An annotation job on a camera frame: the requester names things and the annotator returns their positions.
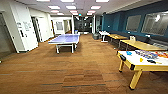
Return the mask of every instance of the light wood table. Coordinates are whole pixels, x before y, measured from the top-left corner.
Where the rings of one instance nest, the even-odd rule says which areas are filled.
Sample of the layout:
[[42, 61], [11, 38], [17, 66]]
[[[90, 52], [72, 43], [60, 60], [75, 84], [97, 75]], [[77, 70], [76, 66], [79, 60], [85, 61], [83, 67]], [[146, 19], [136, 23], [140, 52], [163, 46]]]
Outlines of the light wood table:
[[168, 58], [157, 57], [156, 59], [153, 59], [156, 62], [155, 64], [148, 62], [145, 57], [136, 54], [135, 51], [129, 51], [129, 52], [131, 52], [132, 55], [127, 55], [126, 51], [118, 51], [117, 56], [119, 58], [121, 58], [120, 55], [126, 57], [125, 61], [121, 59], [119, 72], [122, 72], [124, 64], [130, 70], [135, 72], [132, 81], [130, 83], [130, 89], [135, 89], [143, 71], [168, 71]]
[[111, 37], [111, 42], [113, 41], [113, 39], [119, 39], [119, 40], [128, 39], [127, 37], [117, 35], [117, 34], [110, 34], [108, 36]]
[[165, 51], [165, 49], [141, 42], [141, 41], [133, 41], [133, 40], [120, 40], [127, 44], [126, 50], [128, 48], [128, 45], [131, 45], [135, 48], [146, 50], [146, 51]]
[[127, 39], [127, 37], [124, 37], [124, 36], [121, 36], [121, 35], [117, 35], [117, 34], [110, 34], [108, 36], [113, 38], [113, 39]]

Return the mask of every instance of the glass window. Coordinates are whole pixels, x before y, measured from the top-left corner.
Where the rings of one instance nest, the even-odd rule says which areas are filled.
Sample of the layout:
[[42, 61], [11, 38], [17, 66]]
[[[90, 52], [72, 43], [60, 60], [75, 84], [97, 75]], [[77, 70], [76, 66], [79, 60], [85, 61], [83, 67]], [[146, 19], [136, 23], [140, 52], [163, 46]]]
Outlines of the glass window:
[[147, 14], [142, 33], [164, 35], [168, 25], [168, 12]]
[[128, 17], [126, 30], [137, 32], [140, 19], [141, 19], [141, 15]]

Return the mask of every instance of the ceiling light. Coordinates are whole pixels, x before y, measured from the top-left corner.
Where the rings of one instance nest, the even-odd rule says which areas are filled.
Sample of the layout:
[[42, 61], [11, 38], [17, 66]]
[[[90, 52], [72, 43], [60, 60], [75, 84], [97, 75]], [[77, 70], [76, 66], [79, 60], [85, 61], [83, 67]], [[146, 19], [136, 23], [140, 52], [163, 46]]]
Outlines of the ceiling light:
[[92, 13], [87, 13], [87, 15], [92, 15]]
[[74, 0], [61, 0], [62, 2], [74, 2]]
[[57, 15], [64, 15], [63, 13], [57, 13]]
[[91, 9], [100, 9], [101, 6], [92, 6]]
[[58, 13], [59, 11], [58, 11], [58, 10], [52, 10], [51, 12], [53, 12], [53, 13]]
[[36, 0], [36, 1], [40, 1], [40, 2], [50, 2], [50, 0]]
[[77, 13], [77, 11], [76, 11], [76, 10], [71, 10], [70, 12], [71, 12], [71, 13]]
[[96, 0], [96, 2], [108, 2], [109, 0]]
[[90, 11], [88, 11], [88, 13], [95, 13], [96, 11], [94, 11], [94, 10], [90, 10]]
[[162, 13], [168, 13], [168, 11], [166, 11], [166, 12], [162, 12]]
[[51, 9], [60, 9], [59, 6], [48, 6], [48, 7], [51, 8]]
[[67, 9], [76, 9], [75, 6], [66, 6]]
[[72, 13], [73, 15], [78, 15], [78, 13]]

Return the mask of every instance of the door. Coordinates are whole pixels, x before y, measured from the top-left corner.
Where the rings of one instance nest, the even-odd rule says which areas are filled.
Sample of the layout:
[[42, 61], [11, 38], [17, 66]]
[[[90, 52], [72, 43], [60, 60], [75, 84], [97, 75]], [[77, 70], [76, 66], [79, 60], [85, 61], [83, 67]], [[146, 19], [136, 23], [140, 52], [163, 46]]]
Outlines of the door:
[[42, 42], [42, 37], [41, 37], [41, 33], [40, 33], [40, 28], [39, 28], [39, 24], [38, 24], [38, 19], [35, 17], [31, 17], [32, 18], [32, 22], [33, 22], [33, 27], [36, 33], [36, 38], [38, 42]]
[[75, 30], [78, 30], [78, 32], [92, 33], [92, 18], [93, 17], [75, 17]]
[[16, 53], [8, 28], [0, 13], [0, 58]]
[[65, 34], [63, 20], [53, 20], [55, 34]]

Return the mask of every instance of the blue table tennis table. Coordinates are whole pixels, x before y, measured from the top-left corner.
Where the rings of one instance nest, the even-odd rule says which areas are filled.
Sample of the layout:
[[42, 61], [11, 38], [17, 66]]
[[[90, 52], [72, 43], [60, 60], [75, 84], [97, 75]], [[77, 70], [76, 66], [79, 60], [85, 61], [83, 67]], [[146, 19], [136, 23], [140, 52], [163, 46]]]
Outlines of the blue table tennis table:
[[79, 36], [79, 34], [62, 34], [48, 41], [48, 44], [56, 44], [57, 53], [59, 53], [59, 48], [61, 46], [71, 46], [72, 53], [74, 53], [74, 48], [77, 48], [79, 42]]

